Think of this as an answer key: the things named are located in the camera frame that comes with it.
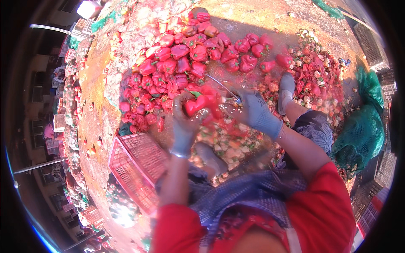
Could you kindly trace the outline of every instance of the gloved hand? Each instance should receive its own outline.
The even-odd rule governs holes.
[[[236,89],[230,86],[229,90],[241,98],[243,107],[223,104],[221,107],[226,113],[234,117],[236,121],[267,134],[274,141],[281,130],[283,121],[270,112],[262,95],[252,89]]]
[[[171,153],[182,156],[191,155],[193,145],[200,125],[209,114],[207,108],[199,110],[192,117],[184,114],[183,105],[187,100],[193,99],[194,95],[183,92],[173,99],[173,134],[174,142]]]

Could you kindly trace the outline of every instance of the metal pole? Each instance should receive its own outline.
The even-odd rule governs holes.
[[[60,28],[57,28],[57,27],[53,27],[53,26],[44,26],[44,25],[31,24],[30,28],[48,29],[48,30],[53,30],[53,31],[63,32],[63,33],[69,34],[70,36],[73,36],[73,37],[77,38],[78,40],[84,40],[85,39],[85,37],[81,36],[80,34],[77,34],[77,33],[71,32],[71,31],[67,31],[67,30],[64,30],[64,29],[60,29]]]
[[[31,166],[31,167],[26,167],[26,168],[24,168],[24,169],[22,169],[22,170],[17,170],[17,171],[15,171],[15,172],[13,172],[13,174],[18,174],[18,173],[23,173],[23,172],[25,172],[25,171],[38,169],[38,168],[41,168],[41,167],[43,167],[43,166],[47,166],[47,165],[51,165],[51,164],[55,164],[55,163],[58,163],[58,162],[65,161],[65,160],[67,160],[67,159],[68,159],[67,157],[64,157],[64,158],[60,158],[60,159],[53,160],[53,161],[50,161],[50,162],[45,162],[45,163],[43,163],[43,164],[37,164],[37,165]]]
[[[77,243],[75,243],[75,244],[69,246],[68,248],[64,249],[63,251],[67,251],[67,250],[69,250],[69,249],[71,249],[71,248],[73,248],[73,247],[76,247],[77,245],[81,244],[82,242],[87,241],[87,239],[89,239],[89,238],[91,238],[91,237],[93,237],[93,236],[99,237],[99,236],[103,235],[104,233],[105,233],[104,230],[100,230],[99,232],[94,233],[94,234],[91,234],[91,235],[89,235],[88,237],[84,238],[83,240],[80,240],[80,241],[78,241]]]

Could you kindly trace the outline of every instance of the bracelet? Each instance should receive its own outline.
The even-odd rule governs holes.
[[[177,156],[177,157],[179,157],[179,158],[184,158],[184,159],[189,159],[189,158],[191,157],[191,155],[181,155],[181,154],[177,154],[177,153],[172,152],[172,151],[170,151],[170,153],[171,153],[172,155],[175,155],[175,156]]]

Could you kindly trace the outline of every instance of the gray shoe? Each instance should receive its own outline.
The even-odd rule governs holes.
[[[287,90],[287,91],[291,92],[291,94],[294,94],[294,89],[295,89],[294,77],[291,75],[291,73],[285,72],[280,80],[279,99],[277,102],[277,111],[280,115],[283,115],[283,116],[286,115],[286,111],[284,110],[282,103],[281,103],[281,100],[282,100],[281,92],[283,90]]]
[[[206,163],[206,165],[215,170],[216,176],[227,171],[228,164],[216,156],[212,148],[207,143],[199,141],[194,147],[196,148],[197,154]]]

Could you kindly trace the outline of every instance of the red plastic crate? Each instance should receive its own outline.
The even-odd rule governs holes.
[[[68,62],[69,60],[75,59],[75,58],[76,58],[76,50],[74,50],[74,49],[69,49],[69,50],[66,52],[66,55],[65,55],[65,62]]]
[[[147,133],[142,133],[116,136],[108,165],[142,213],[151,215],[159,202],[155,183],[166,170],[168,160],[165,151]]]

